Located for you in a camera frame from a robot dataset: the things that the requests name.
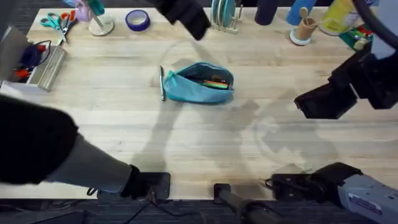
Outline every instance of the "blue pencil case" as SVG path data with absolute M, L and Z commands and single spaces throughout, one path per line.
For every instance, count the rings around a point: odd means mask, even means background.
M 222 79 L 228 83 L 226 89 L 201 85 L 193 80 Z M 171 100 L 191 103 L 225 103 L 232 99 L 234 78 L 227 69 L 199 62 L 179 71 L 169 71 L 163 80 L 164 90 Z

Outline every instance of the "label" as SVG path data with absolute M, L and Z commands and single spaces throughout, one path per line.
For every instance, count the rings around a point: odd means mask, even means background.
M 382 215 L 381 207 L 380 205 L 370 202 L 369 200 L 366 200 L 364 198 L 361 198 L 360 196 L 357 196 L 355 194 L 348 193 L 348 198 L 351 203 L 354 203 L 356 205 L 359 205 L 363 208 L 366 208 L 367 210 L 374 212 L 378 215 Z

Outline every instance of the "pen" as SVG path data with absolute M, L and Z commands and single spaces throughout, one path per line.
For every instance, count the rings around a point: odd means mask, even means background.
M 162 96 L 162 101 L 166 100 L 166 96 L 164 94 L 164 88 L 163 88 L 163 77 L 164 77 L 164 70 L 162 66 L 159 66 L 159 78 L 160 78 L 160 93 Z

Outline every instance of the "dark bottle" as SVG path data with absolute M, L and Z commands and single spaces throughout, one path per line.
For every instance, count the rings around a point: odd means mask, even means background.
M 256 18 L 254 19 L 259 25 L 269 25 L 278 9 L 278 0 L 258 0 Z

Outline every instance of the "wooden tabletop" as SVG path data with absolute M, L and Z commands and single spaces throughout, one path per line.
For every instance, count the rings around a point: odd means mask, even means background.
M 28 38 L 56 41 L 58 34 L 39 19 L 66 10 L 41 9 Z M 124 21 L 131 10 L 106 10 L 116 26 L 105 37 L 92 36 L 84 23 L 73 28 L 51 93 L 12 94 L 66 111 L 90 142 L 117 159 L 143 171 L 170 172 L 171 198 L 212 198 L 214 183 L 230 183 L 243 197 L 272 199 L 259 179 L 313 172 L 336 161 L 398 188 L 396 108 L 376 111 L 359 101 L 341 119 L 327 121 L 305 119 L 293 103 L 353 54 L 342 40 L 317 30 L 310 45 L 293 45 L 288 8 L 280 8 L 269 26 L 257 25 L 256 9 L 245 8 L 237 35 L 209 30 L 199 42 L 155 9 L 145 9 L 150 28 L 133 32 Z M 324 11 L 315 8 L 312 16 L 319 19 Z M 159 65 L 177 70 L 194 62 L 234 74 L 231 103 L 161 102 Z M 2 185 L 0 197 L 92 198 L 86 188 L 49 183 Z

